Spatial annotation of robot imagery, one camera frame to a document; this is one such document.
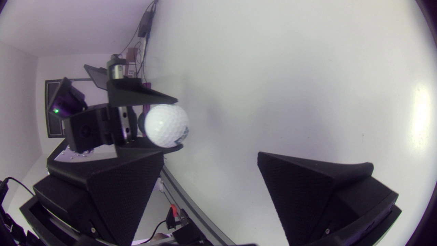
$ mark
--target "black wire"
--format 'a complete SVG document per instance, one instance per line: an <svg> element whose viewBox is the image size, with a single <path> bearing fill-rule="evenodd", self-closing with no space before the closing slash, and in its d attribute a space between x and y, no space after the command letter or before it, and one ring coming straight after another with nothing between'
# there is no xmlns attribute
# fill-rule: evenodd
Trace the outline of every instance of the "black wire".
<svg viewBox="0 0 437 246"><path fill-rule="evenodd" d="M158 227L159 227L162 223L164 223L164 222L165 222L165 220L161 221L161 222L156 226L155 230L153 231L152 236L151 236L149 239L147 239L146 241L142 242L142 243L146 243L146 242L149 242L150 240L152 240L152 238L155 236L156 230L158 230Z"/></svg>
<svg viewBox="0 0 437 246"><path fill-rule="evenodd" d="M135 44L135 46L134 46L134 51L135 51L135 48L136 48L137 44L141 44L141 42L138 41L138 42ZM137 60L136 58L137 58L137 56L138 56L138 54L136 53L136 54L135 54L135 57L134 57L134 63L135 63L135 73L137 74L137 77L138 77L138 72L137 72L137 69L136 69L136 60Z"/></svg>
<svg viewBox="0 0 437 246"><path fill-rule="evenodd" d="M147 12L147 10L149 9L149 7L152 5L152 4L155 4L156 5L156 2L157 2L157 0L153 0L148 6L147 6L147 8L146 8L146 10L144 11L144 13L146 13ZM132 38L131 38L131 40L129 41L129 43L128 43L128 45L126 45L126 47L120 52L120 53L118 53L118 55L120 56L128 47L129 47L129 45L131 44L131 42L132 42L132 40L134 40L134 37L135 37L135 34L136 34L136 32L139 30L139 27L140 27L140 25L141 25L141 20L139 21L139 23L138 23L138 26L137 26L137 28L135 29L135 32L134 32L134 35L132 36Z"/></svg>
<svg viewBox="0 0 437 246"><path fill-rule="evenodd" d="M147 33L146 34L146 46L144 47L144 53L143 53L143 56L142 56L142 61L141 61L141 64L139 66L140 70L143 68L144 61L146 60L146 50L147 50L147 46L149 45L149 36L150 36L150 33Z"/></svg>
<svg viewBox="0 0 437 246"><path fill-rule="evenodd" d="M32 194L32 196L34 196L35 194L33 194L23 183L21 183L20 181L18 181L18 180L16 180L16 179L14 179L13 177L7 177L7 178L5 178L4 179L4 181L3 182L6 182L7 183L7 181L8 180L13 180L13 181L15 181L15 182L17 182L17 183L19 183L21 186L23 186L30 194Z"/></svg>
<svg viewBox="0 0 437 246"><path fill-rule="evenodd" d="M154 3L154 5L150 8L150 11L151 12L153 12L153 15L155 14L155 12L156 12L156 3L158 2L158 0L155 0L153 3ZM143 54L143 56L142 56L142 62L141 62L141 64L140 64L140 66L139 66L139 69L141 70L143 67L144 67L144 61L145 61L145 59L146 59L146 49L147 49L147 46L148 46L148 44L149 44L149 38L150 38L150 32L148 32L148 33L146 33L146 46L144 47L144 54Z"/></svg>

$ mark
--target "golf ball logo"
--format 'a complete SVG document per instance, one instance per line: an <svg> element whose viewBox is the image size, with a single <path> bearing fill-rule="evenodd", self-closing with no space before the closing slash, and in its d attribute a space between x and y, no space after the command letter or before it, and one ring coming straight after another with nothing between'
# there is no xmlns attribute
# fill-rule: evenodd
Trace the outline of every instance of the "golf ball logo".
<svg viewBox="0 0 437 246"><path fill-rule="evenodd" d="M147 137L163 148L175 147L184 141L189 132L186 112L174 104L160 104L146 115L144 124Z"/></svg>
<svg viewBox="0 0 437 246"><path fill-rule="evenodd" d="M184 139L188 136L188 132L189 132L189 131L190 131L190 130L188 129L188 127L186 127L186 128L185 128L185 131L184 131L184 134L183 134L180 138L178 138L178 139L175 141L176 145L179 145L179 144L182 143L182 141L184 141Z"/></svg>

